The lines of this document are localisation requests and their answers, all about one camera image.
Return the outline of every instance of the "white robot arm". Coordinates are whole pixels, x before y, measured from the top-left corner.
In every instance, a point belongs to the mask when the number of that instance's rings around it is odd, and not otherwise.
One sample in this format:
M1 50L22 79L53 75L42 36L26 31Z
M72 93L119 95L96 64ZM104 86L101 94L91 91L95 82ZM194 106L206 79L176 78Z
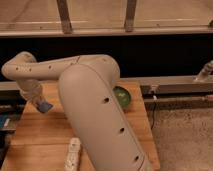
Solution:
M58 79L65 114L97 171L153 171L113 94L119 67L107 55L83 55L37 63L22 52L2 67L22 96L40 112L51 104L38 80Z

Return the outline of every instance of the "wooden table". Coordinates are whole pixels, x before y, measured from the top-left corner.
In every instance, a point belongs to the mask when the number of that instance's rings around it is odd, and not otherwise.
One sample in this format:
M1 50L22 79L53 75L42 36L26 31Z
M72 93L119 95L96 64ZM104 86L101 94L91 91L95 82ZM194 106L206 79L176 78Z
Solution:
M128 89L132 102L125 111L141 145L155 170L160 169L147 113L138 83L120 82ZM40 114L27 103L11 146L2 166L2 171L63 171L70 139L75 136L60 104L57 83L43 85L46 99L54 104L47 114ZM86 152L81 155L80 171L94 171Z

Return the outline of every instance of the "green bowl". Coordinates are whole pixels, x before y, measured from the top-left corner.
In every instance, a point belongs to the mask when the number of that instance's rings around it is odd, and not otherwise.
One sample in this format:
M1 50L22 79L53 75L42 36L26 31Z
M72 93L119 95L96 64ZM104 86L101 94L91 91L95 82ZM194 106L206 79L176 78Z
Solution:
M130 93L125 88L120 86L116 86L113 91L122 109L128 108L131 102Z

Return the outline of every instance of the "metal bar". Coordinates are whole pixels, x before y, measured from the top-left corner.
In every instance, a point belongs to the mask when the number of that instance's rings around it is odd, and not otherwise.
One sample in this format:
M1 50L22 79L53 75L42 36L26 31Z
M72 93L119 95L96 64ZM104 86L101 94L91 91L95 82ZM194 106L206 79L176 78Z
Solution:
M61 18L61 27L64 34L72 33L72 25L69 17L69 10L67 7L67 0L57 0L58 11Z
M162 27L162 28L134 28L131 34L124 29L75 29L72 34L63 34L61 30L23 30L0 31L1 37L82 37L82 36L132 36L132 35L170 35L170 34L212 34L209 26L195 27Z
M56 81L40 81L40 83L56 83ZM15 81L1 81L0 82L0 92L2 91L16 91L19 90L19 86Z
M168 76L168 77L136 77L123 78L121 81L137 81L141 85L143 94L178 94L213 92L213 76L209 76L204 83L195 83L196 76Z
M126 32L133 31L136 5L137 0L127 0L126 18L124 24Z

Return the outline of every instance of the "white object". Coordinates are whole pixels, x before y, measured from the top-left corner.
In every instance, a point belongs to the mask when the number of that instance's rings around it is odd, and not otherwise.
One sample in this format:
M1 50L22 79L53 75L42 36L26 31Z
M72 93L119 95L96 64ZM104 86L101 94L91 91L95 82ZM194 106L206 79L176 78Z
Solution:
M18 82L22 95L37 109L45 101L37 80L59 78L65 114L97 171L153 171L112 91L120 71L110 56L37 63L30 53L22 52L2 72Z
M195 83L205 82L207 78L209 77L209 75L211 75L212 71L213 71L213 60L204 65L202 70L199 72L199 74L195 78L194 82Z
M81 143L78 138L70 140L64 171L78 171Z
M10 118L7 118L5 123L4 123L4 127L7 127L9 125L9 122L10 122Z

